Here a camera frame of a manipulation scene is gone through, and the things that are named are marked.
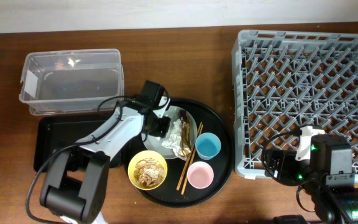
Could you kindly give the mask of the light blue plastic cup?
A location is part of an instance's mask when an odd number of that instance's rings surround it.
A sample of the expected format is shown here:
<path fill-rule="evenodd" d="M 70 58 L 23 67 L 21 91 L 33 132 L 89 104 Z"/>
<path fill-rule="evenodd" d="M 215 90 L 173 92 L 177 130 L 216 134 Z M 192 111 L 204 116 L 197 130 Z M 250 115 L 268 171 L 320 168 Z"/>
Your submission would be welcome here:
<path fill-rule="evenodd" d="M 219 154 L 221 150 L 221 141 L 213 133 L 200 134 L 195 142 L 196 152 L 203 160 L 210 160 Z"/>

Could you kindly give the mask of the white tissue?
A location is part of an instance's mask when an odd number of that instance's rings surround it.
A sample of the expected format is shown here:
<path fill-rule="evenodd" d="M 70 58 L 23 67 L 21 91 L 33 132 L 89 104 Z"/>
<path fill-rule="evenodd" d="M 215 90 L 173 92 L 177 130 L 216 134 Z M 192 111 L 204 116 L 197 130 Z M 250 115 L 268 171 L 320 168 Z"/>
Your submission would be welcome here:
<path fill-rule="evenodd" d="M 167 149 L 170 149 L 174 153 L 175 157 L 185 160 L 185 154 L 183 152 L 182 136 L 181 136 L 181 132 L 183 128 L 184 128 L 184 124 L 182 118 L 179 118 L 176 121 L 174 121 L 171 133 L 168 139 L 162 142 L 162 146 Z"/>

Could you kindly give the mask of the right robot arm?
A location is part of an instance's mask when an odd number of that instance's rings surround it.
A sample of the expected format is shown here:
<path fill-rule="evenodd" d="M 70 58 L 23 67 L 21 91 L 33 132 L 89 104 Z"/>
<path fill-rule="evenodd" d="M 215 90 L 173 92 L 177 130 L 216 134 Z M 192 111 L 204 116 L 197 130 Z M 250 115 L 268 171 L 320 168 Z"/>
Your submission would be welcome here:
<path fill-rule="evenodd" d="M 352 149 L 346 138 L 330 134 L 311 137 L 310 158 L 293 151 L 262 149 L 265 175 L 279 184 L 304 190 L 323 223 L 358 223 L 358 188 L 352 172 Z"/>

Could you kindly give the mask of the gold brown snack wrapper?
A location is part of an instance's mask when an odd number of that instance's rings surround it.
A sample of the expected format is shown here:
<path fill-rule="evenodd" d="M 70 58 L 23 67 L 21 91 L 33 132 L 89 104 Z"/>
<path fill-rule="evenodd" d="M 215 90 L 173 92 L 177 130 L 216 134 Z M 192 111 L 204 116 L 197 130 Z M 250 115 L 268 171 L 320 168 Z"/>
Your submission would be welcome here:
<path fill-rule="evenodd" d="M 190 146 L 190 124 L 187 117 L 187 112 L 185 110 L 181 110 L 179 112 L 181 119 L 181 141 L 180 141 L 180 155 L 183 157 L 187 157 L 191 152 Z"/>

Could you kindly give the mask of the pink plastic cup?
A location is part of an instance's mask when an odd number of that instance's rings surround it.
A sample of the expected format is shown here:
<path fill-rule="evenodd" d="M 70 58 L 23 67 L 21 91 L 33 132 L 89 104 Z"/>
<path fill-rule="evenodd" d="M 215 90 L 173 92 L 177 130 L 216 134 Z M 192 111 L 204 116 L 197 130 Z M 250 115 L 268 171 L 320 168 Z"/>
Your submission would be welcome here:
<path fill-rule="evenodd" d="M 214 171 L 206 162 L 194 162 L 188 168 L 187 180 L 196 189 L 205 189 L 211 185 Z"/>

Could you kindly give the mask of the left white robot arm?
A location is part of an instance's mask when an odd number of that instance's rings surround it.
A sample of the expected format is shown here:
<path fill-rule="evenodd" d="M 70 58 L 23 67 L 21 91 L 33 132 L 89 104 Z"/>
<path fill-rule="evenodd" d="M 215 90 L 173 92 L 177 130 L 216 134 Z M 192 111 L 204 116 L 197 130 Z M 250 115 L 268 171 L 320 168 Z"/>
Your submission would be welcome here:
<path fill-rule="evenodd" d="M 123 100 L 95 131 L 54 152 L 41 166 L 47 172 L 39 202 L 63 223 L 104 223 L 101 209 L 106 198 L 109 166 L 121 149 L 140 133 L 163 137 L 169 127 L 164 115 L 170 100 Z M 72 156 L 83 153 L 85 178 L 67 174 Z"/>

